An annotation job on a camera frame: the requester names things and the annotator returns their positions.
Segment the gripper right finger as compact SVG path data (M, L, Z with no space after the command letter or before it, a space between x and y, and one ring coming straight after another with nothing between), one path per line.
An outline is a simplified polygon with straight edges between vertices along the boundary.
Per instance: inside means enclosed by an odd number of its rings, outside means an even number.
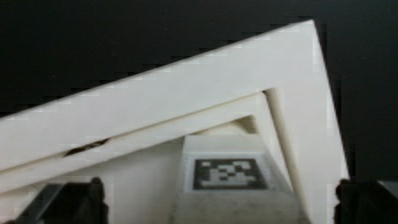
M334 224L398 224L398 181L340 181Z

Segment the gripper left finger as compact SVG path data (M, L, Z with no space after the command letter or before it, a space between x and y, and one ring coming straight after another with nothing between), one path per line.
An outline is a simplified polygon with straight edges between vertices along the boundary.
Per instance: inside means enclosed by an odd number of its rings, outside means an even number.
M109 224L101 179L48 184L11 224Z

